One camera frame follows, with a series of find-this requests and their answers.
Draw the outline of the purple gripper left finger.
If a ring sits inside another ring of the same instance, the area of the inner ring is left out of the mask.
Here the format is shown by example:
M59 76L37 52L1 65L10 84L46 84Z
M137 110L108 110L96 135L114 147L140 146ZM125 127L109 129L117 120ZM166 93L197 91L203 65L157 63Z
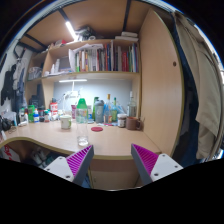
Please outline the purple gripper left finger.
M45 171L81 186L93 156L94 147L90 145L67 157L59 156Z

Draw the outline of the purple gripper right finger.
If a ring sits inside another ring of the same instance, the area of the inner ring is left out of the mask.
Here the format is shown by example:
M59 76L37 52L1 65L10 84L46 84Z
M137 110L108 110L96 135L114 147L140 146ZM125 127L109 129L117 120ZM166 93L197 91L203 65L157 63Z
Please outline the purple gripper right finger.
M167 154L157 155L136 144L131 145L131 154L144 185L148 185L182 169L182 166Z

